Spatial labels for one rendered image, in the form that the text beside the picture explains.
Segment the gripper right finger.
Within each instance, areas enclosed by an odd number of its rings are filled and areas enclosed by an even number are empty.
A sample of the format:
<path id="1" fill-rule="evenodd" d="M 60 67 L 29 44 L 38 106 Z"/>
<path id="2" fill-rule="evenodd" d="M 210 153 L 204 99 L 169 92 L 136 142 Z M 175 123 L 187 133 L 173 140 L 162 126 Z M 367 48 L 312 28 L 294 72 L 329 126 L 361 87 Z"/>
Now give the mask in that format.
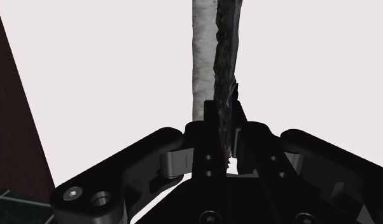
<path id="1" fill-rule="evenodd" d="M 276 224 L 383 224 L 383 167 L 298 129 L 280 136 L 246 119 L 233 102 L 232 152 L 241 174 L 256 171 Z"/>

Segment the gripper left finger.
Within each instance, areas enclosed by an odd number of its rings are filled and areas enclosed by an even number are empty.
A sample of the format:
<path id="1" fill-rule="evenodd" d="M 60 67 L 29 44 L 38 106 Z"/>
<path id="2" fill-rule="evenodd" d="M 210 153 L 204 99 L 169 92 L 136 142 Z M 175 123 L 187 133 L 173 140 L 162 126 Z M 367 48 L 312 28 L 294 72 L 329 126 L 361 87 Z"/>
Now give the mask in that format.
<path id="1" fill-rule="evenodd" d="M 196 165 L 202 134 L 218 133 L 214 100 L 185 131 L 163 127 L 62 183 L 50 195 L 59 224 L 126 224 Z"/>

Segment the dark slab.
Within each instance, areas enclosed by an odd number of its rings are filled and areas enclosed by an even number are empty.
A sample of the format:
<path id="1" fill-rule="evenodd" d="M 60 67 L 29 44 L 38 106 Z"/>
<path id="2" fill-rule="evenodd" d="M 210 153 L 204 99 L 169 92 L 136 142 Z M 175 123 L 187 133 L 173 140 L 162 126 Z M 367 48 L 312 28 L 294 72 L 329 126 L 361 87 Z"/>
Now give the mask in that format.
<path id="1" fill-rule="evenodd" d="M 224 161 L 232 155 L 232 106 L 237 100 L 235 67 L 243 0 L 191 0 L 192 120 L 203 120 L 206 100 L 217 108 Z"/>

